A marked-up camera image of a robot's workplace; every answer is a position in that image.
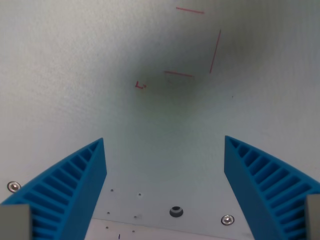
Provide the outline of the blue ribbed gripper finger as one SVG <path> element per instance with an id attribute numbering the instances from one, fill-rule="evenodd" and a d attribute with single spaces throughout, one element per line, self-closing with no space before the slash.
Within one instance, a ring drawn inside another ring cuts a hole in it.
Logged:
<path id="1" fill-rule="evenodd" d="M 107 176 L 99 138 L 33 178 L 1 205 L 28 205 L 33 240 L 83 240 Z"/>
<path id="2" fill-rule="evenodd" d="M 256 240 L 305 240 L 305 201 L 320 183 L 286 162 L 230 136 L 224 173 Z"/>

